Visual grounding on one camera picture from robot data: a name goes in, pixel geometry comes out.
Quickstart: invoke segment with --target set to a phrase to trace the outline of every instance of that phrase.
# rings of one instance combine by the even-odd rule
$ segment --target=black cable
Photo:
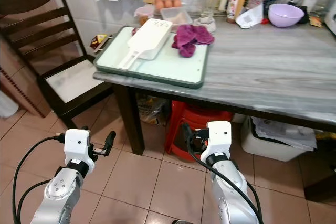
[[[41,185],[44,185],[46,183],[48,183],[49,181],[51,181],[51,179],[48,179],[48,180],[45,180],[45,181],[42,181],[40,183],[37,183],[31,187],[29,187],[25,193],[22,195],[20,201],[19,201],[19,205],[17,206],[17,219],[18,219],[18,222],[21,223],[21,208],[22,208],[22,204],[23,204],[23,201],[25,200],[27,194],[29,194],[29,192],[33,189],[35,189],[36,187],[38,186],[41,186]]]
[[[251,189],[251,191],[252,191],[252,193],[253,193],[253,195],[254,195],[254,198],[255,198],[255,200],[256,200],[258,213],[260,214],[260,217],[263,218],[263,217],[262,217],[263,215],[262,215],[262,213],[261,213],[261,205],[260,205],[260,201],[259,201],[259,197],[258,197],[258,195],[257,195],[257,192],[256,192],[256,190],[254,189],[253,185],[251,185],[248,181],[246,181],[246,182],[247,182],[248,187]]]
[[[204,166],[205,168],[207,168],[208,170],[210,170],[211,172],[213,172],[214,174],[216,174],[218,177],[220,177],[222,180],[224,180],[226,183],[228,183],[230,186],[232,186],[241,196],[242,198],[249,204],[249,206],[252,208],[253,212],[255,213],[255,215],[257,216],[257,219],[259,221],[259,224],[264,224],[264,222],[262,221],[262,217],[259,214],[258,210],[256,209],[256,207],[253,205],[252,201],[227,177],[225,177],[223,174],[221,174],[219,171],[217,171],[216,169],[213,169],[211,166],[209,166],[208,164],[202,162],[198,157],[195,156],[193,150],[190,147],[190,141],[191,138],[188,137],[187,138],[187,148],[188,148],[188,152],[191,154],[191,156],[202,166]]]
[[[20,222],[18,221],[17,218],[17,212],[16,212],[16,202],[15,202],[15,193],[16,193],[16,181],[17,181],[17,175],[19,173],[19,170],[23,164],[23,162],[25,161],[25,159],[27,158],[27,156],[41,143],[48,141],[48,140],[52,140],[52,139],[58,139],[59,136],[51,136],[51,137],[47,137],[39,142],[37,142],[32,148],[29,149],[29,151],[24,155],[24,157],[21,159],[20,163],[17,165],[17,168],[15,170],[15,174],[14,174],[14,178],[13,178],[13,190],[12,190],[12,212],[13,212],[13,220],[14,220],[14,224],[20,224]]]

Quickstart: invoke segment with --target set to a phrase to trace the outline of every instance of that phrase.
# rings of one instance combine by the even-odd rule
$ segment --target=egg
[[[165,8],[173,7],[173,2],[172,2],[172,0],[164,0],[164,7],[165,7]]]
[[[162,8],[164,8],[163,0],[155,0],[155,9],[161,10]]]
[[[182,6],[181,0],[173,0],[173,6],[174,7],[180,7],[180,6]]]

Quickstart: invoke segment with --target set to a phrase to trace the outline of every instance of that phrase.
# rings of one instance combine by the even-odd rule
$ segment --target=white grater
[[[167,41],[173,23],[150,18],[127,42],[130,50],[118,68],[127,70],[137,58],[153,60]]]

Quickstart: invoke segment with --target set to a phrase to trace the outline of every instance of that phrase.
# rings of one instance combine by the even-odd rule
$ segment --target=table
[[[136,92],[336,132],[336,40],[330,31],[308,24],[243,30],[217,20],[214,36],[199,89],[94,73],[113,83],[134,153],[144,150]]]

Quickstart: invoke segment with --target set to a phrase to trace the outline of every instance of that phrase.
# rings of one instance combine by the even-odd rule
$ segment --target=white cutting board
[[[196,45],[192,57],[181,57],[178,50],[172,48],[176,35],[173,33],[154,60],[137,59],[128,71],[119,69],[118,64],[129,51],[127,41],[132,37],[132,30],[133,27],[123,27],[111,44],[106,46],[94,61],[98,70],[190,88],[199,88],[202,85],[208,46]]]

